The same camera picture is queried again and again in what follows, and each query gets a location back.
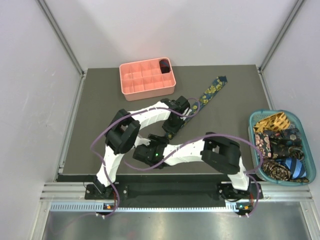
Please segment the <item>blue yellow floral tie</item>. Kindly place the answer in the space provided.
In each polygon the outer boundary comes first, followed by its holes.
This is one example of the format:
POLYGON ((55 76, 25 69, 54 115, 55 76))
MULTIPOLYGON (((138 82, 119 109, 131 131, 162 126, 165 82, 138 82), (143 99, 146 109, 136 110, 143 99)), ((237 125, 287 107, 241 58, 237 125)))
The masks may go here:
MULTIPOLYGON (((216 79, 212 81, 212 83, 209 85, 209 87, 204 91, 204 93, 200 97, 194 99, 195 102, 193 104, 190 104, 190 107, 197 106, 198 109, 196 114, 198 114, 218 94, 218 92, 227 83, 228 83, 228 80, 226 76, 218 76, 216 79)), ((191 115, 191 116, 184 115, 184 117, 182 117, 184 119, 184 124, 182 125, 180 130, 186 126, 186 124, 192 119, 192 117, 194 117, 194 115, 191 115)), ((166 136, 166 138, 168 140, 172 140, 175 136, 166 136)))

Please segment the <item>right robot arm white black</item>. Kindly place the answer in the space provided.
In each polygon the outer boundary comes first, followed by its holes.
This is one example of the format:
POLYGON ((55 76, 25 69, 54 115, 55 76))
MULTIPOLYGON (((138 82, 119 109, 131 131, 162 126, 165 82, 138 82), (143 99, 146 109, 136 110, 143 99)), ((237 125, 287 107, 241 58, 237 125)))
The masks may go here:
POLYGON ((157 136, 150 138, 148 145, 138 145, 133 158, 150 167, 163 168, 193 162, 203 162, 219 173, 227 175, 234 194, 245 198, 252 191, 251 181, 246 175, 240 145, 224 136, 198 138, 189 143, 171 145, 157 136))

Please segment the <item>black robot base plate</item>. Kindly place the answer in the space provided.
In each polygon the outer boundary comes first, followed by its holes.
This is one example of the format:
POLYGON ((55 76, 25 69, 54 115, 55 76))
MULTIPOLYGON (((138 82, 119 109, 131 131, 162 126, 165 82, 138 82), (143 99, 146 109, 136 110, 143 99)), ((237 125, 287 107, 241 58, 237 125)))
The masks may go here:
POLYGON ((200 201, 204 205, 222 200, 263 198, 260 184, 249 183, 247 190, 235 189, 223 174, 119 174, 113 185, 97 178, 86 186, 86 200, 120 200, 144 205, 187 205, 200 201))

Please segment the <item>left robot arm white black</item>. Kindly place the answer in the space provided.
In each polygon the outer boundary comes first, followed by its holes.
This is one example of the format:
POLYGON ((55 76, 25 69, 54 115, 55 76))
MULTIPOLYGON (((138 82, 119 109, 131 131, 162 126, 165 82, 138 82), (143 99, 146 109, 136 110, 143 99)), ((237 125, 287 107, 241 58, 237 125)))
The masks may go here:
POLYGON ((118 167, 127 152, 139 146, 149 148, 168 144, 200 108, 198 100, 190 104, 188 99, 180 96, 177 100, 163 98, 136 111, 120 109, 100 134, 105 137, 105 153, 100 157, 101 167, 93 181, 97 194, 105 199, 113 194, 118 167), (139 136, 140 130, 157 122, 163 122, 164 136, 139 136))

